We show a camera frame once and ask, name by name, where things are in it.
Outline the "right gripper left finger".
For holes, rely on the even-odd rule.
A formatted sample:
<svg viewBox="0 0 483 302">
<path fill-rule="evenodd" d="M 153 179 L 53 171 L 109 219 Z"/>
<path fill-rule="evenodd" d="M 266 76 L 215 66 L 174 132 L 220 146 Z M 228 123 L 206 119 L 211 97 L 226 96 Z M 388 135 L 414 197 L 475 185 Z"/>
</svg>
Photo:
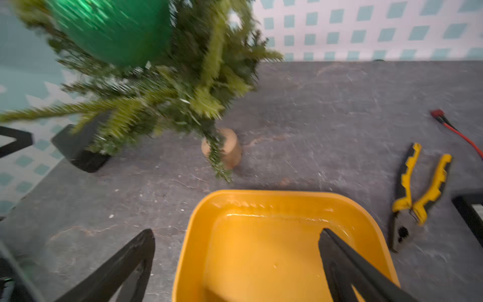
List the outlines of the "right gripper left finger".
<svg viewBox="0 0 483 302">
<path fill-rule="evenodd" d="M 152 271 L 155 237 L 151 229 L 135 238 L 58 301 L 142 301 Z"/>
</svg>

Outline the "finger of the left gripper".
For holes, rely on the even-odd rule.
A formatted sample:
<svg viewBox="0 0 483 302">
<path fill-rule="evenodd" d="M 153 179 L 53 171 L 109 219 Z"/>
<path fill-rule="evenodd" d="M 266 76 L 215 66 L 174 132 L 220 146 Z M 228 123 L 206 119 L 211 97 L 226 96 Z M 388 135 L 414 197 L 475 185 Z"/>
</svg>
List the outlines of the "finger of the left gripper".
<svg viewBox="0 0 483 302">
<path fill-rule="evenodd" d="M 1 126 L 1 136 L 13 139 L 1 146 L 1 158 L 33 145 L 32 133 L 23 130 Z"/>
</svg>

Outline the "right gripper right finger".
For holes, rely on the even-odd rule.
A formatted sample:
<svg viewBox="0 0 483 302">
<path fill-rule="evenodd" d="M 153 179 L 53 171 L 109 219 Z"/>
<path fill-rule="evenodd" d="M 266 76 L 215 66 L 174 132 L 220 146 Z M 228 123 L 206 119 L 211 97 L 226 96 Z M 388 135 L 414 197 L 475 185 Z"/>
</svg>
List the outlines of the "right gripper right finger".
<svg viewBox="0 0 483 302">
<path fill-rule="evenodd" d="M 318 249 L 333 301 L 415 301 L 339 236 L 323 229 Z"/>
</svg>

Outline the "yellow plastic tray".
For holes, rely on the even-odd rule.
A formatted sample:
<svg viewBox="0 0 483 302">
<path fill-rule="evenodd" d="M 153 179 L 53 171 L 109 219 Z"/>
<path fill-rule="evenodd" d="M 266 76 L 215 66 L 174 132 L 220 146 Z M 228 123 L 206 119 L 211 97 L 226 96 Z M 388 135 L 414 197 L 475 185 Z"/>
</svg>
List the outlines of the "yellow plastic tray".
<svg viewBox="0 0 483 302">
<path fill-rule="evenodd" d="M 320 258 L 330 229 L 393 283 L 396 269 L 376 221 L 335 193 L 220 190 L 194 209 L 173 301 L 330 301 Z"/>
</svg>

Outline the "green glitter ball ornament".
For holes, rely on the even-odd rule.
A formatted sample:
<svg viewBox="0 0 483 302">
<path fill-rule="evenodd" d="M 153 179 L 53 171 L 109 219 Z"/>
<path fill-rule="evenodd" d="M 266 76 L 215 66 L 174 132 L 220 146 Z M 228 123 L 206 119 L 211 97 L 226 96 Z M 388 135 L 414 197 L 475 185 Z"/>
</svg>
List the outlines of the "green glitter ball ornament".
<svg viewBox="0 0 483 302">
<path fill-rule="evenodd" d="M 170 48 L 169 1 L 49 1 L 49 11 L 71 41 L 109 64 L 144 66 Z"/>
</svg>

